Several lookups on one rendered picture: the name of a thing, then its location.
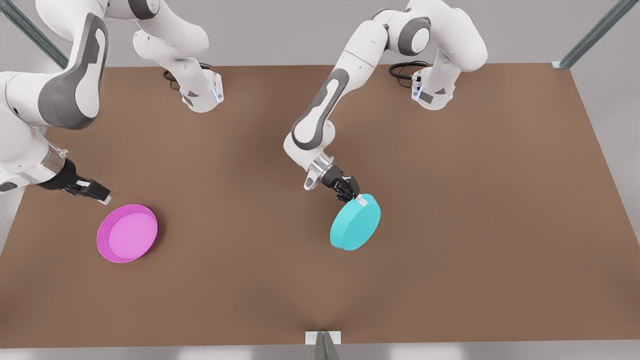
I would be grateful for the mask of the silver frame post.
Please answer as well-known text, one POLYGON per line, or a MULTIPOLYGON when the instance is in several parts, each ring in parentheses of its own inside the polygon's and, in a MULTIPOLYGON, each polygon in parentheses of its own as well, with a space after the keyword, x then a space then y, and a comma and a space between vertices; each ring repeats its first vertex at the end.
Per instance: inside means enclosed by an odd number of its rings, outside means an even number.
POLYGON ((336 345, 342 344, 341 331, 308 331, 306 346, 314 346, 313 360, 341 360, 336 345))
POLYGON ((553 69, 571 69, 598 41, 609 32, 640 0, 617 0, 589 32, 559 61, 552 61, 553 69))
POLYGON ((0 0, 0 13, 21 30, 60 69, 67 67, 68 57, 11 0, 0 0))

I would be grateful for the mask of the pink plate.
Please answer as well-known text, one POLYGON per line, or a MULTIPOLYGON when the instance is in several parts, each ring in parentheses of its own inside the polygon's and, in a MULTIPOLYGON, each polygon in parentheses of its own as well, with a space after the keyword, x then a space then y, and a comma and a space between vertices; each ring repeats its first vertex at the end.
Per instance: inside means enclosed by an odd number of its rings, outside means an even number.
POLYGON ((158 235, 155 214, 139 204, 113 210, 99 225, 96 246, 100 255, 114 264, 132 262, 145 255, 158 235))

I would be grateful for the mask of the blue plate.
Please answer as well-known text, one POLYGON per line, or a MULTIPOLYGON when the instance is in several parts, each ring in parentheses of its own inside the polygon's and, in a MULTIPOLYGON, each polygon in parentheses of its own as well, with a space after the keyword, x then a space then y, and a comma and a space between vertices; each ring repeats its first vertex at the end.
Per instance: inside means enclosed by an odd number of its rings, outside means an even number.
POLYGON ((368 201, 367 207, 359 206, 352 199, 336 215, 329 233, 334 248, 354 251, 361 248, 377 230, 381 221, 381 207, 372 194, 360 196, 368 201))

